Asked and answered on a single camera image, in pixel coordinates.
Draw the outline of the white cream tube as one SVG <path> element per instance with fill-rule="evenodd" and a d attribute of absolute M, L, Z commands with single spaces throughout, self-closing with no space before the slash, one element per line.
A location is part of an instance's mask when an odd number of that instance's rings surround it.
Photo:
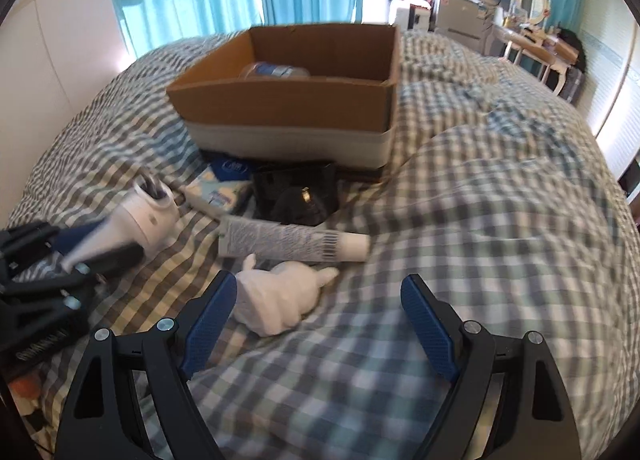
<path fill-rule="evenodd" d="M 371 238 L 353 232 L 278 224 L 238 216 L 225 217 L 218 227 L 221 258 L 256 258 L 304 263 L 362 263 Z"/>

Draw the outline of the clear plastic jar blue label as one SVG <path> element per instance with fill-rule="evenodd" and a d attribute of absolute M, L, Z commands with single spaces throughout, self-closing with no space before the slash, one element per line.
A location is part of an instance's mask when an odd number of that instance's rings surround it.
<path fill-rule="evenodd" d="M 270 62 L 256 61 L 248 64 L 241 72 L 242 79 L 269 78 L 269 79 L 308 79 L 308 70 L 287 64 L 270 64 Z"/>

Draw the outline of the white suitcase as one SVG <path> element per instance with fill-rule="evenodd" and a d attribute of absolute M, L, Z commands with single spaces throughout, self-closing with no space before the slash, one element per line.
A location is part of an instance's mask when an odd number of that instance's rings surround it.
<path fill-rule="evenodd" d="M 388 22 L 401 31 L 431 31 L 433 6 L 429 1 L 393 0 L 390 3 Z"/>

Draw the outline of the checkered grey white duvet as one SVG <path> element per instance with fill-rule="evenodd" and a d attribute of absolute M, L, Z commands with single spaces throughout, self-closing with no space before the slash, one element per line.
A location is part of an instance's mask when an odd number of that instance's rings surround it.
<path fill-rule="evenodd" d="M 175 188 L 204 168 L 166 87 L 231 35 L 187 38 L 134 62 L 32 169 L 7 223 L 72 226 L 110 212 L 142 172 Z M 639 233 L 579 112 L 528 72 L 437 34 L 403 34 L 395 137 L 382 183 L 341 183 L 328 226 L 371 236 L 292 331 L 261 339 L 230 318 L 189 383 L 226 459 L 411 459 L 448 383 L 401 308 L 419 274 L 462 319 L 544 335 L 583 459 L 639 399 Z M 114 333 L 174 316 L 219 269 L 217 224 L 180 208 L 153 261 L 96 297 Z"/>

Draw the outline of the silver mini fridge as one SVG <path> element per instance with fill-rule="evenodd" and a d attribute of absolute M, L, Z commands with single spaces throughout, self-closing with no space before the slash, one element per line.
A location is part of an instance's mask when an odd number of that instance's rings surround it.
<path fill-rule="evenodd" d="M 492 16 L 484 3 L 477 0 L 439 0 L 436 33 L 484 54 L 491 28 Z"/>

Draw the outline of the white hair dryer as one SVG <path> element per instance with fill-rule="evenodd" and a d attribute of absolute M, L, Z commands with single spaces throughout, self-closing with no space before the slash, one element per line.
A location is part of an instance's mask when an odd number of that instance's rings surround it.
<path fill-rule="evenodd" d="M 169 237 L 178 219 L 178 206 L 170 188 L 154 175 L 140 175 L 95 232 L 70 252 L 60 252 L 62 261 L 69 255 L 90 258 L 127 243 L 137 243 L 150 255 Z"/>

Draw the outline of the blue white tissue pack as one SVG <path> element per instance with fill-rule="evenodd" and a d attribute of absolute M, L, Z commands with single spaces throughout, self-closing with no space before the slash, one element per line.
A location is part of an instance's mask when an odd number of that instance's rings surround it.
<path fill-rule="evenodd" d="M 215 220 L 239 211 L 252 193 L 252 172 L 245 160 L 203 151 L 204 170 L 182 188 L 186 203 Z"/>

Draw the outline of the white sliding wardrobe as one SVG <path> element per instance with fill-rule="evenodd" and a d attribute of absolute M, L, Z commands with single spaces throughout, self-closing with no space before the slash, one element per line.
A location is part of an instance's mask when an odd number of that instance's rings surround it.
<path fill-rule="evenodd" d="M 639 25 L 624 0 L 582 0 L 587 72 L 576 109 L 615 177 L 639 153 Z"/>

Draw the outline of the white dressing table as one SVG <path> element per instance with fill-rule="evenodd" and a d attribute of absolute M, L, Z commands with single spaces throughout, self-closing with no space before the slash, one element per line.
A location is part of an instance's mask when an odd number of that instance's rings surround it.
<path fill-rule="evenodd" d="M 538 80 L 542 84 L 548 82 L 551 72 L 558 75 L 553 94 L 559 96 L 566 83 L 567 72 L 578 61 L 579 52 L 555 35 L 547 34 L 542 29 L 525 30 L 518 33 L 506 27 L 494 27 L 499 41 L 506 46 L 502 58 L 517 66 L 523 57 L 540 64 Z"/>

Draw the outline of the black glossy pouch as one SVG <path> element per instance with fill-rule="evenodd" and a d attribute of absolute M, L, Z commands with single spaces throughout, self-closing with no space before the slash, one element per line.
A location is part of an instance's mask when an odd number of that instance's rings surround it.
<path fill-rule="evenodd" d="M 255 162 L 252 180 L 261 220 L 318 226 L 340 208 L 331 161 Z"/>

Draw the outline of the brown cardboard box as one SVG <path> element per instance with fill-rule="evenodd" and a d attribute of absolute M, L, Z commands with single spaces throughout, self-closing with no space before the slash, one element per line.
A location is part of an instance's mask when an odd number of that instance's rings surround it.
<path fill-rule="evenodd" d="M 214 48 L 166 93 L 201 150 L 328 160 L 378 176 L 392 152 L 400 35 L 389 24 L 252 27 Z M 256 61 L 308 79 L 242 79 Z"/>

